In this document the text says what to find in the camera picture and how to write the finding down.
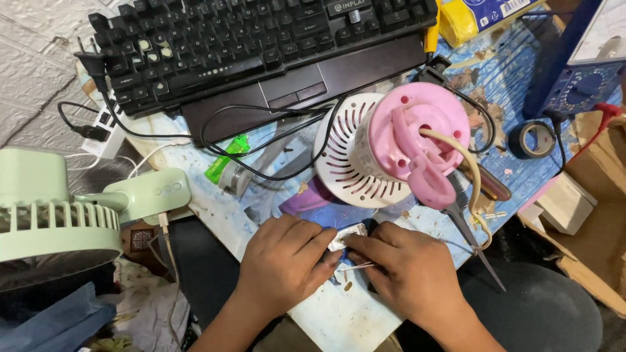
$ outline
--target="black keyboard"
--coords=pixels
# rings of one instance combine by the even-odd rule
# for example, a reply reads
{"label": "black keyboard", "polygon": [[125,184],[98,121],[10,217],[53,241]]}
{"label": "black keyboard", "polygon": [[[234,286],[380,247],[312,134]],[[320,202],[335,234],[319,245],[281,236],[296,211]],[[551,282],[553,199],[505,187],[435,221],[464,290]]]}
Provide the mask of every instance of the black keyboard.
{"label": "black keyboard", "polygon": [[94,39],[127,115],[172,110],[436,23],[435,0],[135,0]]}

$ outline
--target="red wire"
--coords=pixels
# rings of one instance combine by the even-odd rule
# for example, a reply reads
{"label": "red wire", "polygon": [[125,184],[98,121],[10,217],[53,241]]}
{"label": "red wire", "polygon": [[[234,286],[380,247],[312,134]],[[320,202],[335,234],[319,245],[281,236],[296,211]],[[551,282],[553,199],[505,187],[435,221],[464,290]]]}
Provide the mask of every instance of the red wire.
{"label": "red wire", "polygon": [[608,124],[611,122],[611,119],[615,116],[619,116],[622,114],[622,109],[618,106],[607,104],[607,103],[597,103],[594,108],[596,110],[602,111],[602,121],[600,121],[600,126],[598,127],[598,131],[591,137],[591,139],[576,153],[569,162],[574,160],[577,156],[579,156],[582,152],[584,152],[589,146],[600,136],[602,131],[606,130]]}

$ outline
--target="person's left hand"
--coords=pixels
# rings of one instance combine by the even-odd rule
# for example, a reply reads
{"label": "person's left hand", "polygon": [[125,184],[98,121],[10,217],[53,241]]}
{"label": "person's left hand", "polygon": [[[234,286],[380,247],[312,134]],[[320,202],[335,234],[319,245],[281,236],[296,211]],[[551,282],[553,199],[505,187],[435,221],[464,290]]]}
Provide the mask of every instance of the person's left hand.
{"label": "person's left hand", "polygon": [[233,297],[263,319],[286,313],[334,272],[341,251],[318,261],[336,235],[293,215],[267,219],[245,248]]}

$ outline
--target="blue multimeter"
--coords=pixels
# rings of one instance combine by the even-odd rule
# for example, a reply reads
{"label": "blue multimeter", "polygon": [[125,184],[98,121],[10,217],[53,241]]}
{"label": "blue multimeter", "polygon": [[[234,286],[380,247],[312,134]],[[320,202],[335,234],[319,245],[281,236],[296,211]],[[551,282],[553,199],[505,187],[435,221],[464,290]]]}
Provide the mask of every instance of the blue multimeter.
{"label": "blue multimeter", "polygon": [[626,0],[583,0],[524,101],[527,120],[545,110],[575,114],[607,101],[626,75]]}

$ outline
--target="black tape roll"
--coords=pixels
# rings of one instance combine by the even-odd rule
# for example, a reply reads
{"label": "black tape roll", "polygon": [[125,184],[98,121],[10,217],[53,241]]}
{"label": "black tape roll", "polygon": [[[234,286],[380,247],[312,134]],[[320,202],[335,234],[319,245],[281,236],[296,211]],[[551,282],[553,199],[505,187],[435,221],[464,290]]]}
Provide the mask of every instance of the black tape roll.
{"label": "black tape roll", "polygon": [[[528,148],[525,141],[526,134],[530,131],[534,131],[537,135],[537,148],[534,150]],[[508,145],[511,153],[517,158],[539,159],[548,156],[554,150],[555,134],[545,122],[531,121],[512,129],[509,133]]]}

